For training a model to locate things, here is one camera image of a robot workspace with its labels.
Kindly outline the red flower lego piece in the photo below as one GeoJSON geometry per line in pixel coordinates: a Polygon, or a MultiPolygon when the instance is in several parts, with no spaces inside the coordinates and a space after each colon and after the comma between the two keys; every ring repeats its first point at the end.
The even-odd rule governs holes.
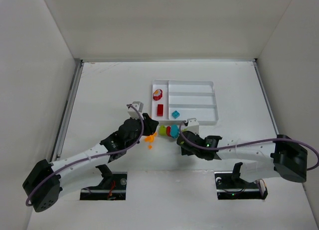
{"type": "Polygon", "coordinates": [[[163,91],[161,89],[157,89],[153,93],[153,100],[159,101],[162,99],[162,96],[163,96],[163,91]]]}

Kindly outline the teal square lego brick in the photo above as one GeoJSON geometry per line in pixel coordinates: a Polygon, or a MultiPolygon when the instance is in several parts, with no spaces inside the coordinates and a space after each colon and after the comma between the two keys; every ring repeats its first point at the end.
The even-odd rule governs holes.
{"type": "Polygon", "coordinates": [[[180,117],[180,113],[177,110],[175,110],[171,113],[171,116],[173,119],[177,119],[180,117]]]}

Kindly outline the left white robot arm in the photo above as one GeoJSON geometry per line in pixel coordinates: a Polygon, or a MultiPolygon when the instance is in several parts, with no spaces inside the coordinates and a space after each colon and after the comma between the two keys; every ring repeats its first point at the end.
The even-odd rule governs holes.
{"type": "Polygon", "coordinates": [[[26,206],[39,213],[63,195],[107,182],[112,176],[107,164],[125,155],[141,137],[153,135],[158,125],[143,113],[125,120],[117,131],[82,153],[53,162],[38,161],[22,184],[26,206]]]}

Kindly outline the red rectangular lego brick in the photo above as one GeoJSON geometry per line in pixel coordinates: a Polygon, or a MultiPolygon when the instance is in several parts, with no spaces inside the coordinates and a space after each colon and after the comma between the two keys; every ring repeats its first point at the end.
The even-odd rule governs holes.
{"type": "Polygon", "coordinates": [[[164,113],[163,104],[158,104],[157,105],[157,116],[163,117],[163,113],[164,113]]]}

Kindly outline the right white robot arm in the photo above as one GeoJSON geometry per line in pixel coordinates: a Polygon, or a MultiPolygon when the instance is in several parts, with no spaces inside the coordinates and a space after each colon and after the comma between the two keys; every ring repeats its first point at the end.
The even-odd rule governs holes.
{"type": "Polygon", "coordinates": [[[287,136],[243,144],[216,135],[201,138],[184,131],[176,143],[182,155],[195,155],[207,161],[237,160],[232,177],[248,183],[274,177],[296,183],[307,180],[307,150],[287,136]]]}

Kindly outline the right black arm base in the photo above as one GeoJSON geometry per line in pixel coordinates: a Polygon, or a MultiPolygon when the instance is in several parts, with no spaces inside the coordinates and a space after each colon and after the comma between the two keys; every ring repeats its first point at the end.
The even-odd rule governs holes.
{"type": "Polygon", "coordinates": [[[240,167],[235,164],[233,171],[214,172],[218,200],[265,200],[268,189],[264,180],[251,183],[240,178],[240,167]]]}

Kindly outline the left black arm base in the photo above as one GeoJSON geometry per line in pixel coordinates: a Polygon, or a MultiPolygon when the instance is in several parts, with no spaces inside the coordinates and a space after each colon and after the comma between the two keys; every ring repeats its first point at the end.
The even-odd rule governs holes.
{"type": "Polygon", "coordinates": [[[126,199],[127,172],[112,172],[107,165],[95,167],[102,179],[95,186],[80,192],[81,201],[124,201],[126,199]]]}

